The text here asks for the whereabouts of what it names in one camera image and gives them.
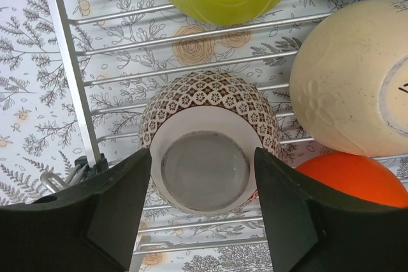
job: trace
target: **floral patterned surface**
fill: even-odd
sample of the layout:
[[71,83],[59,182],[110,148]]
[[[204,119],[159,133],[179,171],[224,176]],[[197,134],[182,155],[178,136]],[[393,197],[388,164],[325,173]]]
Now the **floral patterned surface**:
[[[168,3],[167,0],[65,1],[69,17],[74,19]],[[355,1],[361,0],[283,0],[250,23],[326,13]],[[185,65],[296,51],[318,22],[299,22],[172,45],[84,55],[79,57],[80,69],[85,80],[102,80],[137,72],[165,72]],[[202,24],[177,10],[72,27],[75,46],[82,51],[214,29],[220,27]],[[293,57],[286,57],[215,69],[264,86],[287,82],[292,63]],[[182,73],[163,73],[151,78],[89,87],[90,107],[95,110],[143,102],[180,75]],[[291,111],[287,89],[265,91],[264,95],[276,112]],[[137,131],[142,111],[142,108],[136,108],[93,117],[97,135]],[[53,171],[65,177],[73,161],[84,154],[47,0],[0,0],[0,114],[0,204],[29,203],[47,193],[39,182],[43,171]],[[306,136],[294,117],[279,117],[279,124],[286,139]],[[109,161],[115,162],[134,152],[138,146],[138,139],[134,137],[104,141],[100,148]],[[315,142],[290,144],[284,149],[293,164],[324,150]],[[407,181],[408,159],[391,159],[384,163]],[[164,203],[149,189],[146,204]],[[142,226],[258,217],[260,214],[256,201],[237,214],[216,217],[186,215],[176,209],[147,210],[143,214]],[[194,243],[262,237],[265,232],[261,222],[251,221],[168,229],[149,235],[152,241]],[[163,266],[167,271],[272,271],[266,245],[151,254],[144,258],[141,271],[162,271]]]

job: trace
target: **cream speckled bowl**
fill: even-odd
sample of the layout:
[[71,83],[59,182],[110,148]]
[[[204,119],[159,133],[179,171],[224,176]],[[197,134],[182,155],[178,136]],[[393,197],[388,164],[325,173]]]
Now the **cream speckled bowl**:
[[305,40],[290,79],[293,111],[318,142],[359,155],[408,152],[408,3],[352,4]]
[[281,158],[280,131],[269,102],[227,73],[190,73],[151,100],[140,143],[152,154],[154,188],[183,211],[214,215],[258,194],[254,152]]

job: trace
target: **embossed floral pattern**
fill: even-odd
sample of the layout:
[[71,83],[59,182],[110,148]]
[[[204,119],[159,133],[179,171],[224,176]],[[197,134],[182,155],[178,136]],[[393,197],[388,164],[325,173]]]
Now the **embossed floral pattern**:
[[[204,88],[201,90],[196,89],[195,85],[201,82],[205,84]],[[236,88],[239,94],[231,93],[227,86]],[[174,92],[175,95],[166,100],[168,92]],[[282,157],[281,146],[279,145],[279,126],[268,101],[255,87],[249,85],[243,79],[227,73],[215,73],[213,71],[190,73],[185,77],[177,78],[151,100],[140,122],[140,144],[142,148],[150,147],[150,142],[153,140],[156,131],[176,112],[200,105],[218,106],[240,115],[258,133],[263,146],[277,157]],[[160,111],[161,113],[166,112],[165,118],[156,115]],[[156,122],[155,130],[150,129],[152,121]]]

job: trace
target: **brown patterned bowl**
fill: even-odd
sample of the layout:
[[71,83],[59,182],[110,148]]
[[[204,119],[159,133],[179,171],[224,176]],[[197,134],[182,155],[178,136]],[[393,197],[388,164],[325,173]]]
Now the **brown patterned bowl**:
[[193,72],[163,87],[144,111],[139,135],[152,154],[154,188],[189,213],[240,209],[258,195],[255,148],[282,157],[269,102],[227,73]]

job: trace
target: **wire rack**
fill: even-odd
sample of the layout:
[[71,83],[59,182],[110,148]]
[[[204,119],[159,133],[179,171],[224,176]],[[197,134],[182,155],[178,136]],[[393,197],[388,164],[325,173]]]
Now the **wire rack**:
[[[100,115],[104,113],[110,113],[113,111],[121,111],[121,110],[131,110],[137,108],[144,108],[146,107],[147,103],[136,103],[127,106],[118,106],[118,107],[109,107],[109,108],[99,108],[97,110],[90,110],[89,103],[87,100],[87,96],[85,93],[86,87],[91,87],[94,85],[102,85],[106,83],[115,83],[121,82],[126,80],[134,80],[144,77],[152,77],[152,76],[160,76],[164,74],[174,74],[174,73],[184,73],[188,71],[194,71],[198,69],[208,69],[214,68],[216,66],[222,65],[231,65],[231,64],[241,64],[247,62],[254,62],[254,61],[264,61],[268,59],[277,59],[283,57],[292,57],[296,55],[297,51],[290,51],[290,52],[281,52],[271,55],[262,55],[262,56],[250,56],[250,57],[242,57],[238,59],[231,59],[231,60],[224,60],[219,62],[210,62],[206,64],[199,64],[193,66],[185,66],[181,68],[174,68],[174,69],[167,69],[165,71],[153,71],[153,72],[146,72],[146,73],[138,73],[133,75],[127,76],[116,76],[111,78],[105,78],[103,80],[92,80],[92,81],[83,81],[82,76],[80,73],[80,68],[78,64],[78,57],[81,56],[89,56],[89,55],[96,55],[96,54],[103,54],[105,52],[118,52],[123,50],[130,50],[134,48],[140,47],[149,47],[149,46],[156,46],[156,45],[165,45],[169,43],[174,43],[177,41],[184,41],[187,39],[197,39],[197,38],[204,38],[204,37],[211,37],[211,36],[219,36],[222,34],[234,33],[238,31],[248,31],[248,30],[255,30],[255,29],[267,29],[272,27],[277,27],[280,25],[293,25],[299,22],[310,22],[314,20],[322,20],[329,15],[331,12],[328,13],[320,13],[320,14],[313,14],[307,15],[302,17],[293,17],[287,18],[282,20],[275,20],[271,22],[259,22],[250,25],[241,25],[234,28],[227,28],[227,29],[218,29],[214,31],[207,31],[201,32],[196,34],[188,34],[188,35],[181,35],[181,36],[172,36],[167,38],[160,38],[155,39],[152,41],[144,41],[140,43],[129,43],[120,46],[112,46],[112,47],[105,47],[100,49],[88,50],[88,51],[77,51],[75,50],[75,46],[72,40],[72,34],[70,26],[72,25],[85,25],[85,24],[92,24],[95,22],[102,22],[106,20],[114,20],[117,18],[124,18],[130,17],[133,15],[140,15],[140,14],[148,14],[148,13],[155,13],[163,10],[170,10],[173,9],[174,6],[172,4],[162,4],[157,6],[152,6],[150,8],[142,8],[136,9],[126,12],[119,12],[119,13],[110,13],[106,15],[100,15],[97,17],[91,18],[83,18],[83,19],[70,19],[66,13],[66,7],[64,4],[64,0],[48,0],[48,5],[50,7],[50,12],[52,15],[52,20],[55,27],[55,32],[57,35],[57,40],[59,44],[59,48],[61,50],[62,61],[65,67],[66,76],[68,80],[69,89],[71,92],[73,105],[75,107],[76,117],[78,120],[78,125],[80,128],[80,133],[82,136],[85,154],[89,163],[89,166],[92,167],[98,161],[101,160],[101,152],[99,151],[98,144],[102,141],[118,139],[118,138],[130,138],[137,136],[137,132],[129,132],[129,133],[122,133],[122,134],[107,134],[97,137],[96,132],[94,130],[92,124],[92,116]],[[288,83],[281,83],[269,86],[262,86],[258,87],[259,90],[273,90],[273,89],[286,89],[288,88]],[[294,114],[290,111],[287,112],[280,112],[277,114],[278,117],[289,117],[293,116]],[[280,142],[283,145],[290,144],[290,143],[301,143],[301,142],[308,142],[312,141],[313,138],[311,137],[303,137],[303,138],[296,138],[296,139],[288,139],[288,140],[281,140]],[[396,159],[401,157],[407,157],[408,155],[396,155],[393,157],[375,157],[378,161],[383,161],[386,159]],[[259,208],[259,202],[255,200],[251,203],[248,209],[257,209]],[[154,206],[145,206],[144,211],[149,210],[160,210],[165,208],[171,208],[172,206],[164,204],[164,205],[154,205]],[[149,233],[154,233],[158,231],[168,231],[174,229],[187,229],[192,227],[198,226],[206,226],[206,225],[222,225],[222,224],[239,224],[242,222],[262,222],[262,217],[242,217],[242,218],[228,218],[224,220],[215,220],[215,221],[207,221],[207,222],[186,222],[184,224],[177,224],[177,225],[166,225],[166,226],[153,226],[148,227],[145,229],[140,229],[138,231],[141,234],[141,239],[137,244],[137,248],[134,251],[134,257],[132,261],[131,270],[132,272],[136,272],[139,270],[140,264],[142,263],[143,256],[145,254],[151,253],[163,253],[163,252],[174,252],[174,251],[182,251],[182,250],[197,250],[203,248],[215,248],[215,247],[228,247],[228,246],[237,246],[237,245],[250,245],[250,244],[258,244],[258,243],[266,243],[266,238],[247,238],[247,239],[234,239],[234,240],[223,240],[223,241],[216,241],[216,242],[198,242],[194,244],[179,244],[174,245],[168,241],[164,242],[151,242]]]

